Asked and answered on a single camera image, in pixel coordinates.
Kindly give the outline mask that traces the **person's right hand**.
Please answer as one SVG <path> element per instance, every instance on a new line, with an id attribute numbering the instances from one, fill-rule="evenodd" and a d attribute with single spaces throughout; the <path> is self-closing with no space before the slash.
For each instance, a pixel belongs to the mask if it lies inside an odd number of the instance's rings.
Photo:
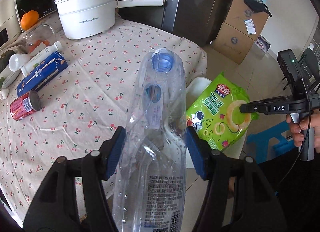
<path id="1" fill-rule="evenodd" d="M 289 125 L 290 132 L 292 134 L 294 144 L 296 147 L 302 146 L 302 143 L 304 141 L 304 134 L 302 134 L 302 131 L 308 129 L 308 123 L 309 119 L 304 118 L 303 120 L 300 121 L 299 124 L 293 123 L 291 116 L 288 114 L 286 116 L 286 122 Z M 312 115 L 311 115 L 311 123 L 310 123 L 310 128 L 313 128 L 315 136 L 314 136 L 314 148 L 317 153 L 320 152 L 320 114 L 319 110 L 316 110 Z"/>

